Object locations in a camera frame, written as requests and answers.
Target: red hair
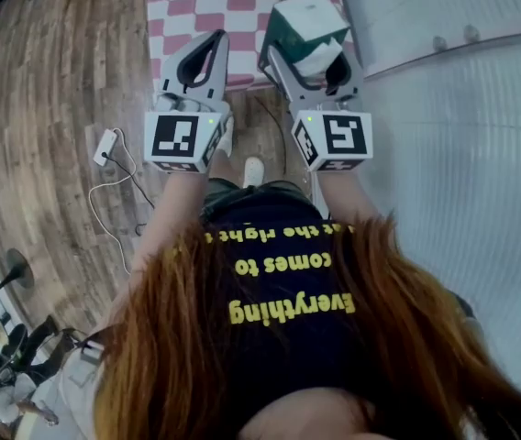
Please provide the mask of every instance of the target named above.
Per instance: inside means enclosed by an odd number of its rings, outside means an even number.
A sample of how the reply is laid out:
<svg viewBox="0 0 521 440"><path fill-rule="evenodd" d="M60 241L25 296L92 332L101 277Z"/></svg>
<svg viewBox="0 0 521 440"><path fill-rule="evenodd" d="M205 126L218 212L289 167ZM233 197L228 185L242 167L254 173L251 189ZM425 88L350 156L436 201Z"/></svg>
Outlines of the red hair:
<svg viewBox="0 0 521 440"><path fill-rule="evenodd" d="M99 440L195 440L222 427L229 340L219 275L222 243L194 225L162 248L106 342L94 404ZM370 430L392 438L521 438L521 392L494 366L453 295L408 261L392 219L354 225L333 243L332 271L352 293L356 344L377 390L364 400Z"/></svg>

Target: shorts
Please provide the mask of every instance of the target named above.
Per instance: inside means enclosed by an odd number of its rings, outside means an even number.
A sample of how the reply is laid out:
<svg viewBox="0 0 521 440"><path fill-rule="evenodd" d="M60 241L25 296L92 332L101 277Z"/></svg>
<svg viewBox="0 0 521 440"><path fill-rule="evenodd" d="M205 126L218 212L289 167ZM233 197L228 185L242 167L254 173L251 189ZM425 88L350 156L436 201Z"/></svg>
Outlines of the shorts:
<svg viewBox="0 0 521 440"><path fill-rule="evenodd" d="M209 180L207 186L204 208L200 216L205 223L209 223L220 211L225 211L238 203L247 201L250 197L264 193L283 194L314 207L311 201L305 197L302 190L289 181L271 181L258 187L249 186L242 189L234 184L234 182L221 178L212 178Z"/></svg>

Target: shoe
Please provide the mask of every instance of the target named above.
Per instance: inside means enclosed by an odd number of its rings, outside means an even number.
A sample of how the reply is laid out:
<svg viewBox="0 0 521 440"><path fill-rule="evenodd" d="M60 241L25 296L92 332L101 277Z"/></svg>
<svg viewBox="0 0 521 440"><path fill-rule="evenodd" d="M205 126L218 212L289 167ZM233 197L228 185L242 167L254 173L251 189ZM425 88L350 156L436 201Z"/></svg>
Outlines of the shoe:
<svg viewBox="0 0 521 440"><path fill-rule="evenodd" d="M232 138L234 137L234 116L230 116L226 121L226 133L217 143L216 150L224 150L230 158L232 155Z"/></svg>
<svg viewBox="0 0 521 440"><path fill-rule="evenodd" d="M242 188L260 186L264 179L264 163L257 157L246 158L244 163L244 184Z"/></svg>

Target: power strip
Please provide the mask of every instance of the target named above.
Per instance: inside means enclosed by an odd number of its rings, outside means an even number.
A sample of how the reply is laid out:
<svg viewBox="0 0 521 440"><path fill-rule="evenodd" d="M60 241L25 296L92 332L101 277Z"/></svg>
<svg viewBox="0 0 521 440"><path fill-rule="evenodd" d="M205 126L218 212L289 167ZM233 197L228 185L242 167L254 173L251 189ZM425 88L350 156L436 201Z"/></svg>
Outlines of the power strip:
<svg viewBox="0 0 521 440"><path fill-rule="evenodd" d="M112 153L116 140L117 133L107 128L102 135L102 139L99 141L97 149L95 150L94 161L99 166L105 166L107 163L107 158L103 157L102 154L105 153L106 155L109 155Z"/></svg>

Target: checkered tablecloth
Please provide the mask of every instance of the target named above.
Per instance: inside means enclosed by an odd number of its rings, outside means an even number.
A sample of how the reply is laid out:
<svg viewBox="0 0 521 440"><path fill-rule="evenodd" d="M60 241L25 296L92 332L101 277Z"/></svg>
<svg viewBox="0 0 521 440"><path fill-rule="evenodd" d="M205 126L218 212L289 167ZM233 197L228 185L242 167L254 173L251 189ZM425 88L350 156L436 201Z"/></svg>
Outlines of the checkered tablecloth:
<svg viewBox="0 0 521 440"><path fill-rule="evenodd" d="M269 14L278 0L148 0L150 65L155 90L161 65L192 38L224 29L230 37L228 90L269 86L257 68ZM331 0L341 11L340 0Z"/></svg>

